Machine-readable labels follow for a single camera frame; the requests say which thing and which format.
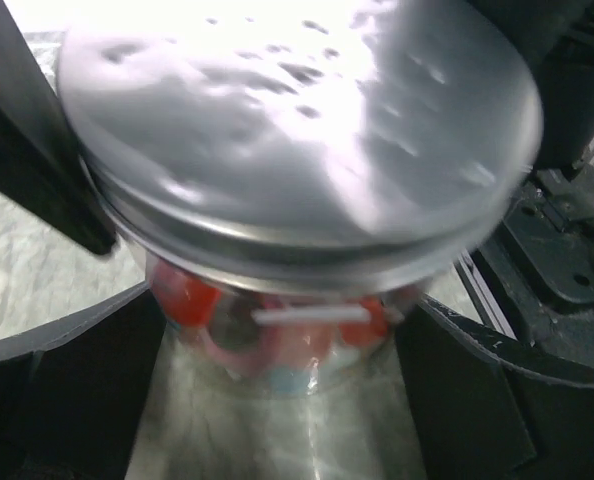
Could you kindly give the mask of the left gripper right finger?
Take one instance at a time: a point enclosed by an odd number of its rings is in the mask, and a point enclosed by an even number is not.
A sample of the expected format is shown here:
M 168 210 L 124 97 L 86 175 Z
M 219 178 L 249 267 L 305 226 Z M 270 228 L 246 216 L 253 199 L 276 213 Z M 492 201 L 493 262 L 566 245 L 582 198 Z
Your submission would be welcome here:
M 594 479 L 594 368 L 424 298 L 395 329 L 430 479 Z

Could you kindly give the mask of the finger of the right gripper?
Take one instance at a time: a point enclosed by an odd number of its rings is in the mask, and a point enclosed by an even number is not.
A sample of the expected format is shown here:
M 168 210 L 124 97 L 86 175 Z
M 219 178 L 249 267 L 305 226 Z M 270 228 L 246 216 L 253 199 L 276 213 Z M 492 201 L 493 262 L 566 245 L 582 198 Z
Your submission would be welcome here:
M 116 244 L 58 98 L 2 1 L 0 193 L 94 255 Z

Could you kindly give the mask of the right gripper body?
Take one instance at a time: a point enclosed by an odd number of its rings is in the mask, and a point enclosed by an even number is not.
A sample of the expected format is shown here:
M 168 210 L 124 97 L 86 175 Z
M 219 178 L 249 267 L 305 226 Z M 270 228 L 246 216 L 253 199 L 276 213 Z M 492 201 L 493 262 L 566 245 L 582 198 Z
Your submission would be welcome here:
M 594 136 L 594 1 L 473 1 L 527 61 L 544 130 L 536 168 L 574 168 Z

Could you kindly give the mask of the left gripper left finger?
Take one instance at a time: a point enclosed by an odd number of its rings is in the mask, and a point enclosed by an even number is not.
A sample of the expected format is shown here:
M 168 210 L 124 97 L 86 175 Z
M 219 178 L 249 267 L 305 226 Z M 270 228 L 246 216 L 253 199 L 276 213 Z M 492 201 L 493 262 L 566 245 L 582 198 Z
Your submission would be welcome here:
M 122 479 L 165 319 L 145 284 L 0 340 L 0 479 Z

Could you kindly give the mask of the clear jar lid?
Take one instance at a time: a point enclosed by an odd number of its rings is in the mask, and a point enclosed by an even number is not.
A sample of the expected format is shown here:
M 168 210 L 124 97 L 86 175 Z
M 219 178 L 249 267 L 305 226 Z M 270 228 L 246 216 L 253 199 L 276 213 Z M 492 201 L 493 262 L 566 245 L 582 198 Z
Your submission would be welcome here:
M 524 59 L 464 1 L 90 2 L 56 87 L 121 236 L 280 294 L 442 271 L 542 133 Z

